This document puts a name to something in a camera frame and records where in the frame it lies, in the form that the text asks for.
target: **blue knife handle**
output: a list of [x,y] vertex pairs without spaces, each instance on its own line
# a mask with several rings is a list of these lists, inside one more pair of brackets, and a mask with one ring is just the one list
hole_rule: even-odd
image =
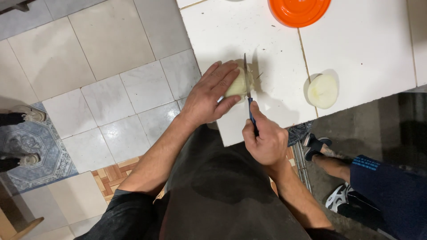
[[254,124],[254,127],[255,127],[255,130],[254,130],[255,137],[257,137],[260,134],[258,132],[257,123],[255,122],[255,119],[254,119],[254,117],[252,116],[252,113],[251,113],[251,102],[252,101],[253,101],[253,99],[251,97],[248,97],[248,102],[249,102],[249,118],[251,119],[252,123]]

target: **left hand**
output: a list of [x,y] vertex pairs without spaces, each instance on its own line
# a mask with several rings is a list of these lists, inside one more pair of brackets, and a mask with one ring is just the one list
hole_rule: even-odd
[[236,95],[217,102],[239,75],[237,66],[236,61],[214,63],[194,85],[179,115],[194,128],[221,118],[240,101]]

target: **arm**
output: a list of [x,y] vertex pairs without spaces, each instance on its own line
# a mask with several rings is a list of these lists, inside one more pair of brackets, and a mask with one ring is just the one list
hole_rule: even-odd
[[240,101],[239,96],[231,96],[217,103],[238,75],[235,61],[214,63],[194,85],[181,113],[144,154],[118,189],[157,196],[192,132],[204,123],[219,119]]
[[252,122],[246,120],[242,131],[246,148],[275,182],[282,202],[304,228],[333,230],[319,204],[286,160],[288,131],[262,114],[255,101],[251,104],[251,113],[257,122],[259,136],[255,137]]

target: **hand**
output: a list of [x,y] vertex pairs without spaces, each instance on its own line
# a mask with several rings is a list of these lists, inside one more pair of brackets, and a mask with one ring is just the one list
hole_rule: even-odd
[[260,135],[255,137],[254,125],[247,119],[242,130],[246,149],[259,163],[275,170],[279,163],[286,162],[288,131],[262,114],[256,101],[251,103],[251,113]]
[[236,95],[217,102],[239,75],[237,66],[236,61],[214,63],[194,85],[179,115],[195,128],[221,118],[240,101]]

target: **onion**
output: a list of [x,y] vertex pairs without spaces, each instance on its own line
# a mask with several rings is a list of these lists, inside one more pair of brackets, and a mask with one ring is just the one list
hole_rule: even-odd
[[[245,80],[245,71],[241,67],[237,67],[240,70],[239,76],[234,80],[230,85],[228,90],[225,92],[224,97],[229,97],[233,95],[240,95],[241,100],[238,103],[241,103],[245,100],[246,96],[246,80]],[[254,77],[248,66],[248,77],[250,83],[250,89],[254,89]]]
[[315,107],[321,109],[332,107],[338,97],[338,87],[335,79],[327,74],[316,77],[308,87],[307,96]]

